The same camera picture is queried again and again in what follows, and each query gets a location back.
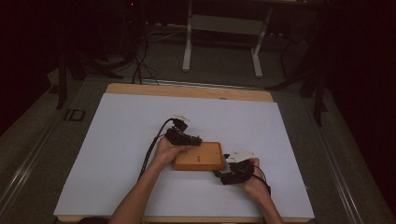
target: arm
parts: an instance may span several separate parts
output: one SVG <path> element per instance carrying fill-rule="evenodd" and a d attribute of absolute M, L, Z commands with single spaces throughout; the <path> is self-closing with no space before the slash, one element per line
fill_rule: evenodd
<path fill-rule="evenodd" d="M 161 171 L 175 158 L 179 151 L 186 148 L 173 146 L 166 138 L 162 138 L 157 144 L 152 162 L 117 207 L 109 224 L 140 224 L 149 202 L 149 196 Z"/>
<path fill-rule="evenodd" d="M 255 166 L 260 167 L 259 159 L 250 160 Z M 255 168 L 254 175 L 263 178 L 262 172 L 257 168 Z M 267 224 L 283 223 L 283 220 L 280 217 L 280 214 L 277 212 L 276 206 L 271 199 L 270 193 L 260 180 L 251 177 L 245 183 L 238 184 L 238 186 L 242 188 L 250 196 L 250 198 L 258 203 L 260 209 L 262 210 L 264 220 Z"/>

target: white board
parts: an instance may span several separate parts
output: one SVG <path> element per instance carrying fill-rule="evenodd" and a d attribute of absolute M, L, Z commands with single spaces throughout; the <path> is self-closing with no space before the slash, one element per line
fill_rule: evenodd
<path fill-rule="evenodd" d="M 255 152 L 282 217 L 314 217 L 276 103 L 110 93 L 99 104 L 54 215 L 111 216 L 136 182 L 151 141 L 173 115 L 191 121 L 185 133 L 220 142 L 223 153 Z M 262 216 L 240 188 L 223 186 L 211 172 L 173 171 L 171 165 L 145 215 Z"/>

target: white table leg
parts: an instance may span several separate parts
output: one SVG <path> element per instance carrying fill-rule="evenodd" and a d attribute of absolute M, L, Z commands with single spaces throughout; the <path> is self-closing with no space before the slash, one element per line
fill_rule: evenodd
<path fill-rule="evenodd" d="M 268 8 L 267 17 L 265 18 L 265 21 L 262 22 L 262 28 L 260 29 L 259 39 L 257 41 L 256 48 L 251 49 L 251 58 L 253 60 L 254 73 L 258 78 L 262 77 L 262 66 L 260 65 L 259 52 L 260 48 L 262 47 L 262 41 L 264 40 L 265 32 L 268 27 L 268 22 L 271 19 L 272 12 L 273 8 Z"/>
<path fill-rule="evenodd" d="M 190 71 L 190 62 L 191 62 L 191 20 L 192 20 L 192 0 L 189 0 L 189 17 L 187 18 L 187 43 L 186 49 L 184 50 L 184 59 L 183 59 L 183 72 Z"/>

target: hand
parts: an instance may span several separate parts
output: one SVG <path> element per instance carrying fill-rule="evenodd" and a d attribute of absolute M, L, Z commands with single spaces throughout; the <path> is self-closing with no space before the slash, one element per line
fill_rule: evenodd
<path fill-rule="evenodd" d="M 188 149 L 187 146 L 174 146 L 166 137 L 157 143 L 154 158 L 151 163 L 158 164 L 163 169 L 167 164 L 175 159 L 178 152 Z"/>
<path fill-rule="evenodd" d="M 252 158 L 249 160 L 255 166 L 253 174 L 261 179 L 264 179 L 262 171 L 257 168 L 260 167 L 260 160 L 257 158 Z M 254 176 L 252 176 L 249 180 L 247 180 L 244 183 L 237 184 L 237 186 L 243 189 L 255 201 L 258 201 L 259 198 L 262 196 L 270 197 L 268 189 L 265 187 L 265 185 Z"/>

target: dark floor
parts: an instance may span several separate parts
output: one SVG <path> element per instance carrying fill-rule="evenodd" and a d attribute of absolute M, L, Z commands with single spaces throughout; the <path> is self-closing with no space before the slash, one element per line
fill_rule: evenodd
<path fill-rule="evenodd" d="M 214 47 L 197 41 L 192 47 L 191 70 L 181 71 L 184 54 L 182 35 L 150 41 L 142 64 L 144 84 L 220 85 L 227 88 L 264 90 L 285 80 L 280 52 L 281 37 L 267 37 L 260 59 L 264 78 L 254 77 L 247 48 Z M 163 35 L 151 35 L 150 40 Z M 131 82 L 135 64 L 118 71 L 122 80 L 90 72 L 84 81 L 69 78 L 69 97 L 63 109 L 56 110 L 57 95 L 44 93 L 35 104 L 0 138 L 0 190 L 8 184 L 29 153 L 35 162 L 20 170 L 25 182 L 5 202 L 0 202 L 1 223 L 53 223 L 52 212 L 74 159 L 91 124 L 106 86 L 111 82 Z M 49 74 L 57 83 L 57 70 Z M 316 220 L 309 223 L 396 223 L 387 208 L 359 149 L 346 126 L 332 93 L 325 91 L 323 126 L 312 117 L 314 100 L 301 98 L 301 83 L 273 91 L 285 122 L 291 145 L 300 166 Z M 85 110 L 82 122 L 63 121 L 67 109 Z"/>

